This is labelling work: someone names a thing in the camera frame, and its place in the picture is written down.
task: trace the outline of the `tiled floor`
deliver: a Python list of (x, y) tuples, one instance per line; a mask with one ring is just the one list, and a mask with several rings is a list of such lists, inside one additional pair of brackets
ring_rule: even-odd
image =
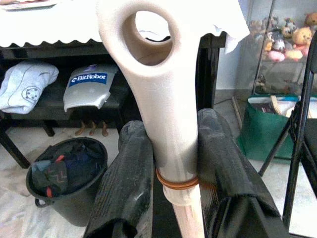
[[(230, 99), (232, 92), (217, 92), (216, 102)], [(239, 127), (230, 100), (217, 104), (215, 109), (226, 117), (233, 135), (239, 134)], [(41, 128), (11, 128), (9, 137), (30, 161), (34, 161), (49, 145), (74, 137), (76, 129), (55, 128), (56, 135), (47, 137)], [(109, 136), (101, 136), (97, 129), (93, 138), (100, 140), (108, 151), (108, 164), (118, 153), (118, 134), (109, 129)], [(87, 129), (83, 136), (88, 136)], [(0, 238), (80, 238), (85, 228), (69, 224), (51, 207), (37, 208), (34, 198), (25, 186), (27, 170), (21, 169), (12, 157), (0, 146)], [(262, 164), (252, 161), (258, 170)], [(274, 201), (282, 212), (288, 164), (271, 163), (263, 179)], [(300, 167), (293, 216), (290, 231), (317, 237), (316, 218), (317, 200), (312, 192), (305, 172)]]

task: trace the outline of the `orange rubber band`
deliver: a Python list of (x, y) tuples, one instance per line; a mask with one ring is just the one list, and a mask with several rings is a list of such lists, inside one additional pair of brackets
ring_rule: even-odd
[(158, 180), (164, 186), (174, 189), (174, 190), (187, 190), (199, 184), (198, 177), (194, 177), (192, 180), (187, 182), (169, 182), (160, 175), (159, 170), (156, 169)]

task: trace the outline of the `table leg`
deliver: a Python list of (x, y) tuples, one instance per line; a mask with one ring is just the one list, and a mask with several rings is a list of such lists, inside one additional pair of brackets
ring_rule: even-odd
[(0, 128), (0, 144), (3, 145), (3, 147), (9, 152), (9, 154), (23, 169), (27, 169), (30, 166), (30, 162), (19, 151), (19, 149), (15, 146), (15, 144), (7, 136), (7, 134), (2, 128)]
[(54, 132), (53, 128), (50, 125), (50, 122), (47, 121), (47, 120), (43, 120), (43, 129), (45, 130), (46, 134), (49, 137), (52, 137), (52, 136), (55, 135), (55, 132)]

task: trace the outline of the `plush toy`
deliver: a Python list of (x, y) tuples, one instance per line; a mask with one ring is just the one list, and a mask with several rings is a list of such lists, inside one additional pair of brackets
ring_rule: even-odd
[(250, 35), (254, 36), (257, 33), (260, 33), (262, 29), (262, 22), (260, 20), (252, 20), (249, 24)]
[(305, 26), (309, 26), (312, 35), (317, 31), (317, 12), (309, 13), (306, 15)]
[(265, 44), (265, 48), (264, 48), (265, 51), (268, 52), (272, 50), (273, 42), (271, 40), (268, 39), (264, 44)]
[(317, 25), (317, 12), (309, 13), (306, 15), (305, 26)]
[(285, 27), (289, 27), (291, 33), (293, 33), (297, 29), (295, 22), (289, 17), (285, 18), (284, 20), (286, 22)]
[(303, 54), (300, 50), (291, 50), (285, 52), (285, 57), (288, 59), (299, 61), (303, 57)]
[(266, 84), (265, 76), (263, 74), (260, 74), (256, 81), (256, 86), (265, 87), (265, 84)]
[(294, 48), (302, 51), (303, 55), (307, 56), (308, 48), (312, 40), (312, 32), (309, 27), (302, 27), (293, 32), (292, 39)]
[[(268, 21), (268, 17), (264, 18), (262, 21), (262, 28), (265, 29), (266, 25), (267, 25), (267, 21)], [(275, 28), (278, 28), (278, 17), (273, 16), (271, 17), (270, 21), (269, 21), (269, 25), (268, 25), (268, 29), (272, 30)]]
[(284, 52), (285, 51), (285, 43), (283, 39), (275, 40), (272, 47), (275, 51)]
[(280, 29), (274, 29), (268, 32), (267, 37), (273, 42), (272, 48), (274, 50), (284, 52), (284, 37)]
[(268, 52), (267, 56), (274, 62), (281, 62), (285, 60), (285, 55), (279, 51), (270, 51)]
[(282, 34), (283, 34), (284, 38), (292, 38), (291, 28), (289, 26), (283, 26)]
[(290, 51), (293, 49), (293, 45), (289, 43), (288, 41), (284, 41), (285, 44), (285, 50)]

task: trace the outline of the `black folding chair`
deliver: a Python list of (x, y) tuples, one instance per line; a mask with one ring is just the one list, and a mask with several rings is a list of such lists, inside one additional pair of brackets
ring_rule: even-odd
[(307, 119), (315, 73), (317, 73), (317, 34), (313, 36), (308, 53), (301, 100), (296, 104), (287, 124), (259, 171), (259, 175), (263, 176), (276, 152), (290, 134), (294, 147), (283, 210), (283, 222), (287, 229), (289, 229), (291, 220), (300, 161), (317, 197), (317, 119)]

